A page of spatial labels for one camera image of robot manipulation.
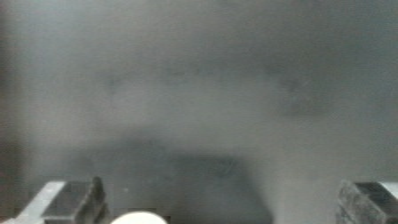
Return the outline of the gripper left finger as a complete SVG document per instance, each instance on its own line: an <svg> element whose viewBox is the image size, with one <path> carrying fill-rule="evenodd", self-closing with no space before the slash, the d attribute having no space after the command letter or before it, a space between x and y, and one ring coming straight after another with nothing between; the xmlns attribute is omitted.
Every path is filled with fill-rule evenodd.
<svg viewBox="0 0 398 224"><path fill-rule="evenodd" d="M50 181L11 224L111 224L104 182Z"/></svg>

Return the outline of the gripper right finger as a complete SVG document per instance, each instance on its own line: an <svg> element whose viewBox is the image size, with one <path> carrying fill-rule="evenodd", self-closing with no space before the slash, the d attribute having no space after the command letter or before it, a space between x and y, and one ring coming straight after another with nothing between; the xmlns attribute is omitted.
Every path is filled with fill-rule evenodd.
<svg viewBox="0 0 398 224"><path fill-rule="evenodd" d="M342 182L336 224L398 224L398 182Z"/></svg>

